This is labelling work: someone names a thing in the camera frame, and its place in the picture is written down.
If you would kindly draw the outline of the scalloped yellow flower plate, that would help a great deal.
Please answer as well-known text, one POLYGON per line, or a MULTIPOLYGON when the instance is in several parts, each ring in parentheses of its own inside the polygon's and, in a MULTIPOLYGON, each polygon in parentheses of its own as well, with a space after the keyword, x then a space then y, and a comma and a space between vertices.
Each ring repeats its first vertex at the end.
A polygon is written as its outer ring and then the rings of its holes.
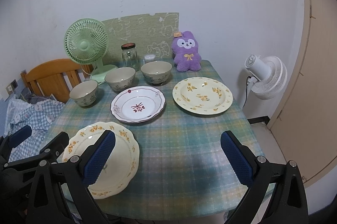
POLYGON ((88 187, 96 200, 122 192, 135 176, 139 166, 140 150, 132 132, 118 123, 98 121, 80 129, 70 139, 62 157, 62 161, 67 162, 71 156, 80 156, 105 130, 115 133, 115 147, 96 183, 88 187))

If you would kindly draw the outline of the small floral ceramic bowl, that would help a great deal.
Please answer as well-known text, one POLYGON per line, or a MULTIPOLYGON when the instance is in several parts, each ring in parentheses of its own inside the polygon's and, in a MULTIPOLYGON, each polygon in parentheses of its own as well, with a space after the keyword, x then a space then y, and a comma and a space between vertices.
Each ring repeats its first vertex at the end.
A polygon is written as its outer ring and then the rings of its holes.
POLYGON ((69 97, 80 107, 92 105, 98 97, 98 82, 87 80, 76 85, 70 91, 69 97))

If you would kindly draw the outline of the white red-pattern plate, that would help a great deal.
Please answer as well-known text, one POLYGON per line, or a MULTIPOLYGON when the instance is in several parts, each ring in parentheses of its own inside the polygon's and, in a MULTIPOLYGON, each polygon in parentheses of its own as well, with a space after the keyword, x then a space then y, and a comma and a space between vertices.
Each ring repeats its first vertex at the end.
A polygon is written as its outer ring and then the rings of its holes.
POLYGON ((157 88, 138 86, 119 93, 111 102, 112 115, 124 123, 142 123, 159 115, 166 99, 157 88))

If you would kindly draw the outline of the medium floral ceramic bowl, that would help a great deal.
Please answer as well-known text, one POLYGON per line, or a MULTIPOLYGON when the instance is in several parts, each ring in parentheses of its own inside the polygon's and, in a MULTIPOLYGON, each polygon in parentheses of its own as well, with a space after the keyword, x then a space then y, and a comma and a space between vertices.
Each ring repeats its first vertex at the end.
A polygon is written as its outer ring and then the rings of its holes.
POLYGON ((108 72, 104 80, 113 91, 121 92, 132 85, 135 73, 132 67, 121 67, 108 72))

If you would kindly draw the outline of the large floral ceramic bowl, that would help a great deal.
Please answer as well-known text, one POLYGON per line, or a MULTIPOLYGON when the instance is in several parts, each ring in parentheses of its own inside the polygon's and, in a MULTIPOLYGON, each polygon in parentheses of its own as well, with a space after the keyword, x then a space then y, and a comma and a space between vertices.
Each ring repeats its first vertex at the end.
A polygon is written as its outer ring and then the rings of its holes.
POLYGON ((144 64, 140 70, 149 84, 162 84, 171 74, 172 64, 165 61, 153 61, 144 64))

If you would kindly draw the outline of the round yellow flower plate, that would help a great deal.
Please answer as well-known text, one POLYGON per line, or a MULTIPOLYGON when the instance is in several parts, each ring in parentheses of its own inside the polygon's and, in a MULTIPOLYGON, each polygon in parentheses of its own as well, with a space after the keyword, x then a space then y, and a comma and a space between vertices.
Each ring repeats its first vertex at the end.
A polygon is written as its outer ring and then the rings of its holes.
POLYGON ((221 114, 233 103, 233 94, 227 86, 206 77, 181 80, 174 86, 172 95, 178 106, 198 115, 221 114))

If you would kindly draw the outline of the blue checkered blanket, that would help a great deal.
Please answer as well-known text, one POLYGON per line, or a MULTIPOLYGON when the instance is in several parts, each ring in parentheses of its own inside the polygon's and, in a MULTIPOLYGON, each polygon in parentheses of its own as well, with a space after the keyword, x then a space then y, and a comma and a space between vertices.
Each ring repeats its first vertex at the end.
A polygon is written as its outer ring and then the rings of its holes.
POLYGON ((29 138, 12 149, 9 162, 39 154, 46 133, 63 107, 63 102, 51 99, 36 104, 10 99, 5 119, 5 135, 12 135, 26 125, 31 127, 32 132, 29 138))

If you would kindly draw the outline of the beige door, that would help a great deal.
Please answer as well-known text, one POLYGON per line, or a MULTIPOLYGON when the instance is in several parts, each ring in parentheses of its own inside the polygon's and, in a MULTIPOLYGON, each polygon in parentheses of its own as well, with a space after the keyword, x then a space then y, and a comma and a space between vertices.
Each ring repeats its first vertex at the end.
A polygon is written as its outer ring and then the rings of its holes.
POLYGON ((336 166, 336 0, 304 0, 298 56, 268 128, 305 187, 336 166))

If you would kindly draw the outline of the wooden bed headboard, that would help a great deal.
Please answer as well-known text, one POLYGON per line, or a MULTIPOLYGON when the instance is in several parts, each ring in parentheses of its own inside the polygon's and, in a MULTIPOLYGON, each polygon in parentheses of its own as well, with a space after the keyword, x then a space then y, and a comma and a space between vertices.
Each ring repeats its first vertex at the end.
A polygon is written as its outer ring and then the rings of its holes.
POLYGON ((93 66, 81 66, 71 59, 56 59, 40 64, 28 73, 21 72, 21 78, 25 87, 33 94, 47 97, 52 95, 57 101, 66 103, 71 90, 64 77, 67 77, 71 86, 75 87, 82 82, 79 71, 82 71, 84 78, 88 79, 93 66))

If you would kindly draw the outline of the green desk fan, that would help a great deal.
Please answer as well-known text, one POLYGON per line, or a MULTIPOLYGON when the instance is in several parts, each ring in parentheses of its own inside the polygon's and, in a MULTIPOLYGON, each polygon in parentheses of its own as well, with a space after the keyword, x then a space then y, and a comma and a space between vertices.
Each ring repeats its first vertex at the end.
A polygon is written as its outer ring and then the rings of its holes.
POLYGON ((115 65, 104 65, 103 57, 108 50, 108 34, 105 25, 92 18, 75 21, 64 35, 64 49, 72 61, 79 65, 92 65, 90 79, 103 83, 105 76, 115 65))

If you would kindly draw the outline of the glass jar black lid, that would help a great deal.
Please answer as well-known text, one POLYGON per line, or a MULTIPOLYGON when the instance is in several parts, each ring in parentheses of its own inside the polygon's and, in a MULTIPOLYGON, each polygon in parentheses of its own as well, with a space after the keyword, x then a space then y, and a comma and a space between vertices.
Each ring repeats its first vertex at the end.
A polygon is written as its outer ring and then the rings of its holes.
POLYGON ((135 71, 139 70, 139 59, 135 43, 125 43, 121 46, 123 65, 132 67, 135 71))

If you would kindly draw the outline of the white standing fan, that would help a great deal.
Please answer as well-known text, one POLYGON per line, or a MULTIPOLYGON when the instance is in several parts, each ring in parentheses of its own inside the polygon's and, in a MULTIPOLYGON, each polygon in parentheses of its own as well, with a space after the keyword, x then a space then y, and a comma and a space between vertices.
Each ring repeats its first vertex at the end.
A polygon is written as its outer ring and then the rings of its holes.
POLYGON ((279 57, 261 58, 251 54, 244 62, 239 73, 238 87, 242 92, 238 96, 241 108, 246 105, 249 94, 260 100, 269 100, 282 91, 287 82, 287 68, 279 57))

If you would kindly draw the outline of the cotton swab container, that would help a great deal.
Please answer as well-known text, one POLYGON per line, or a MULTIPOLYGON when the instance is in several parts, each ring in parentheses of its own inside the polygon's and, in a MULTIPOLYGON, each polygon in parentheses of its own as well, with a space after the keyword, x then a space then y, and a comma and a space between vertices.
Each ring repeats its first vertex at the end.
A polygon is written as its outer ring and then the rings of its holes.
POLYGON ((145 63, 153 62, 155 61, 155 58, 156 58, 155 54, 146 54, 144 55, 144 62, 145 63))

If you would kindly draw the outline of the purple plush bunny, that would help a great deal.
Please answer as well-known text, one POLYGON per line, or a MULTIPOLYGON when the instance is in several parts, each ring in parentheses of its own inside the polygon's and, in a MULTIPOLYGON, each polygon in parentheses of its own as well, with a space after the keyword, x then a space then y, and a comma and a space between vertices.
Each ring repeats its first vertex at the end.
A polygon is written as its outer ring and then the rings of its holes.
POLYGON ((171 49, 177 71, 199 71, 202 58, 198 53, 198 42, 193 33, 190 31, 175 32, 173 36, 171 49))

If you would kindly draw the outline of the green cartoon wall mat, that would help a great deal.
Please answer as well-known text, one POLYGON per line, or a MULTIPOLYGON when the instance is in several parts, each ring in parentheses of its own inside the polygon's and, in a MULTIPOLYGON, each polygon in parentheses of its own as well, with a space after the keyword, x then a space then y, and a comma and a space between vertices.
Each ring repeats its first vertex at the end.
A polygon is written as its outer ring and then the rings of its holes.
POLYGON ((135 43, 139 59, 154 54, 156 59, 172 56, 173 34, 179 28, 179 13, 138 14, 102 22, 108 34, 108 50, 103 63, 122 61, 121 46, 135 43))

